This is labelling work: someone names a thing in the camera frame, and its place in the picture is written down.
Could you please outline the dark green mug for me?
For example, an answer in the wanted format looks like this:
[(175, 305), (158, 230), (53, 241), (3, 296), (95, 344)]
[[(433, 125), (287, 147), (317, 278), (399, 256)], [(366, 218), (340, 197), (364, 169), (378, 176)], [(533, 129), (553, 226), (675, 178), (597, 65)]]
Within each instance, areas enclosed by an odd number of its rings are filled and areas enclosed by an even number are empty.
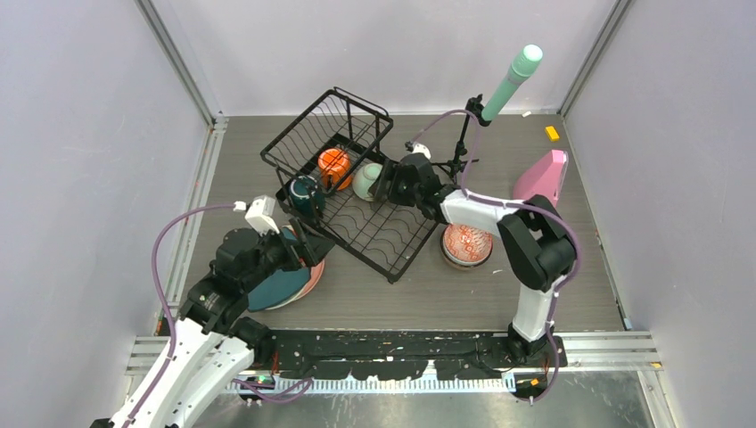
[(300, 175), (289, 184), (293, 208), (302, 216), (320, 218), (325, 209), (325, 195), (320, 184), (311, 176)]

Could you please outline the red patterned bowl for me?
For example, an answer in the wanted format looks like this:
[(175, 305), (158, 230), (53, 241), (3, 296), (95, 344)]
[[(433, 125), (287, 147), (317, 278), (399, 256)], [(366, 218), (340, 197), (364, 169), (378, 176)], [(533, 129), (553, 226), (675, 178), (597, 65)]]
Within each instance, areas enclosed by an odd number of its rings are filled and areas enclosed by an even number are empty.
[(471, 226), (449, 225), (442, 234), (441, 249), (457, 265), (475, 267), (490, 257), (493, 238), (490, 233)]

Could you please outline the light green bowl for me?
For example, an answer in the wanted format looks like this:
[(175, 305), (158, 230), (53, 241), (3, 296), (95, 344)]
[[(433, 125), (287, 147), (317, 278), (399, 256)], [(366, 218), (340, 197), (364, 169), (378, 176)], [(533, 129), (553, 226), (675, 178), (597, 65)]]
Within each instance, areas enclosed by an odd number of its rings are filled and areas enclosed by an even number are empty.
[(367, 202), (372, 201), (372, 197), (368, 193), (370, 185), (378, 178), (382, 169), (382, 165), (378, 163), (367, 163), (363, 165), (355, 174), (352, 181), (352, 189), (354, 194)]

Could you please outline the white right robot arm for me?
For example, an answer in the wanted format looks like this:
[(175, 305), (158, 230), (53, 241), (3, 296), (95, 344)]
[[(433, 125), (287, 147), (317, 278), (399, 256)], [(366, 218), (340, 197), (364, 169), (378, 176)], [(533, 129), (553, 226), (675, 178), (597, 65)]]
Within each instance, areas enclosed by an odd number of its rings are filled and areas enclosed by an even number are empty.
[(545, 196), (505, 200), (444, 183), (420, 153), (388, 161), (369, 190), (377, 201), (416, 208), (438, 223), (498, 235), (521, 284), (505, 339), (510, 357), (521, 366), (531, 366), (545, 349), (557, 350), (553, 336), (557, 294), (575, 276), (580, 249), (574, 232)]

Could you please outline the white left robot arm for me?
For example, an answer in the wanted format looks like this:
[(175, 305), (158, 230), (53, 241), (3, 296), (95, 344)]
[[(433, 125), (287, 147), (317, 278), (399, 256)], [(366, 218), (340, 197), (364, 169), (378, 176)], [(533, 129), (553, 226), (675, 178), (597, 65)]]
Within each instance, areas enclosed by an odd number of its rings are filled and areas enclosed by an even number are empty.
[(94, 427), (191, 427), (244, 369), (266, 367), (272, 333), (245, 317), (249, 294), (278, 271), (312, 268), (334, 243), (292, 219), (290, 233), (276, 226), (228, 232), (170, 328), (168, 343), (130, 399)]

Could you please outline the orange mug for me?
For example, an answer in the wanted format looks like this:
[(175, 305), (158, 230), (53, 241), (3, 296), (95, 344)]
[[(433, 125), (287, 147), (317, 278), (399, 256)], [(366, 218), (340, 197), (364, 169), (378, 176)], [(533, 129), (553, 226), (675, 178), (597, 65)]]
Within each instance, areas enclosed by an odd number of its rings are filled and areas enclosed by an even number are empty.
[(317, 166), (326, 190), (341, 191), (351, 184), (351, 161), (346, 151), (338, 148), (324, 150), (318, 156)]

